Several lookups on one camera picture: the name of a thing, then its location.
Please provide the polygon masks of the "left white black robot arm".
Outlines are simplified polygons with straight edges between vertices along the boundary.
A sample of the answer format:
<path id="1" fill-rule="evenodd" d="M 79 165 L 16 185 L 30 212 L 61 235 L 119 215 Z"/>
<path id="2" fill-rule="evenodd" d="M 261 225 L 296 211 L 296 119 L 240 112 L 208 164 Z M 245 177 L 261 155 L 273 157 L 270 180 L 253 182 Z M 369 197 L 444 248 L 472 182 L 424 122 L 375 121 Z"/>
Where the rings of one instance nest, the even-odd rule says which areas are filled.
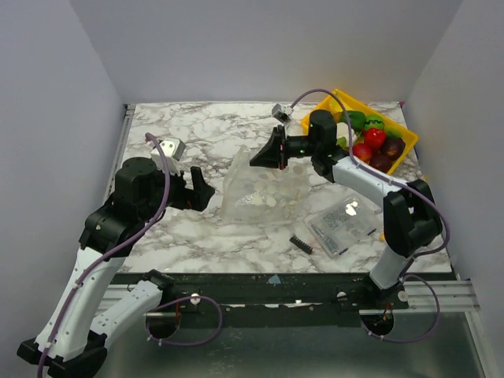
<path id="1" fill-rule="evenodd" d="M 170 277 L 151 270 L 125 298 L 96 313 L 133 245 L 167 208 L 202 212 L 208 206 L 214 188 L 199 167 L 191 167 L 191 178 L 188 188 L 183 173 L 158 168 L 147 157 L 129 158 L 116 172 L 114 192 L 85 221 L 76 263 L 56 310 L 44 329 L 18 348 L 20 358 L 37 365 L 38 376 L 93 377 L 117 337 L 144 313 L 203 301 L 196 293 L 183 295 Z"/>

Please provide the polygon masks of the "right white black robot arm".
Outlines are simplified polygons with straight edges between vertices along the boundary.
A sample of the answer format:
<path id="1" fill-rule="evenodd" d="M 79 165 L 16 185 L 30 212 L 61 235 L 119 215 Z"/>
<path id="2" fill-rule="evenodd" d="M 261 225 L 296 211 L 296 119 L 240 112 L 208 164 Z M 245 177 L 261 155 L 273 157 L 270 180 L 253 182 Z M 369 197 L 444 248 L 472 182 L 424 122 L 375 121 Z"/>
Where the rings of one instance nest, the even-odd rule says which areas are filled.
<path id="1" fill-rule="evenodd" d="M 331 183 L 348 187 L 383 211 L 385 249 L 365 279 L 364 303 L 378 309 L 391 299 L 391 289 L 410 267 L 415 253 L 428 246 L 448 226 L 423 180 L 406 182 L 384 174 L 357 159 L 337 143 L 337 124 L 326 110 L 309 116 L 307 135 L 289 136 L 290 108 L 277 105 L 272 115 L 279 121 L 268 142 L 250 159 L 253 167 L 285 169 L 292 158 L 310 158 L 315 172 Z"/>

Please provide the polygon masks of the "clear zip top bag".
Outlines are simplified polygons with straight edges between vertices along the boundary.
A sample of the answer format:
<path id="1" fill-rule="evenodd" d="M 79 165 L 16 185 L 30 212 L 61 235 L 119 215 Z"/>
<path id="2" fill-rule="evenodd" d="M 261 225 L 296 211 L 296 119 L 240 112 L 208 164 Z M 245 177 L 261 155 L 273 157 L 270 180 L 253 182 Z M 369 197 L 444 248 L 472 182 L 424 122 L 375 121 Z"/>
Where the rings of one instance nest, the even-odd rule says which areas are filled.
<path id="1" fill-rule="evenodd" d="M 302 208 L 309 191 L 309 175 L 303 164 L 284 170 L 250 166 L 258 149 L 242 145 L 223 182 L 220 216 L 228 223 L 284 224 Z"/>

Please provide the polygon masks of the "white toy cauliflower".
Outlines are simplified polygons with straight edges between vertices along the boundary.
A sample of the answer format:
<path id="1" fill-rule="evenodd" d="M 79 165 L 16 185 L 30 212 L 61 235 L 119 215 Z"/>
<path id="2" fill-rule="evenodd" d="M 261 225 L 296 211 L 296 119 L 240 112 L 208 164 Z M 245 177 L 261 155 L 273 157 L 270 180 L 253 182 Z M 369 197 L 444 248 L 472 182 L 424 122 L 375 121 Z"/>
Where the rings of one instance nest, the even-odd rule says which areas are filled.
<path id="1" fill-rule="evenodd" d="M 359 134 L 354 129 L 348 128 L 346 123 L 339 122 L 336 124 L 336 142 L 343 149 L 352 147 L 358 140 L 358 137 Z"/>

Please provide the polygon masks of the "green toy bell pepper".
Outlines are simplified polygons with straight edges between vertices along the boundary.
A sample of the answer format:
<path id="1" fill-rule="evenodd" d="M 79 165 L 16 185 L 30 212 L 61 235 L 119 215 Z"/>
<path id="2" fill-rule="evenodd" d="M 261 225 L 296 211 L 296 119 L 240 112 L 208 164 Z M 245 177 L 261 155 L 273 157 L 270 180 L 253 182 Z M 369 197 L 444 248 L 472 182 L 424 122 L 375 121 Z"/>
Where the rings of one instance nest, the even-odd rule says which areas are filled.
<path id="1" fill-rule="evenodd" d="M 361 132 L 365 127 L 365 122 L 367 116 L 360 111 L 348 110 L 348 118 L 350 120 L 350 126 L 355 132 Z"/>

